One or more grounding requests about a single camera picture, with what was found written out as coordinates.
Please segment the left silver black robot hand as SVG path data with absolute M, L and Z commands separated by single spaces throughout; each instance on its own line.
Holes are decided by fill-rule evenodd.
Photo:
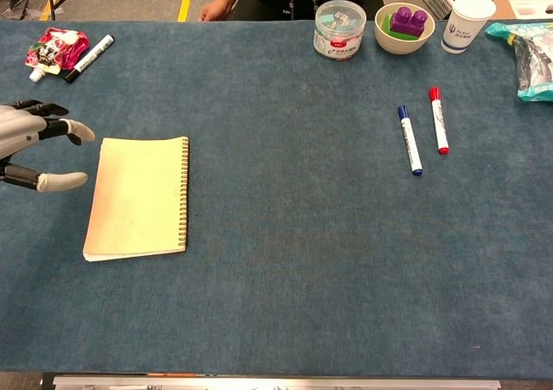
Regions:
M 44 139 L 66 136 L 76 145 L 95 140 L 89 127 L 67 114 L 63 106 L 35 99 L 1 106 L 2 182 L 44 193 L 76 189 L 88 181 L 84 172 L 40 173 L 11 162 L 17 152 Z

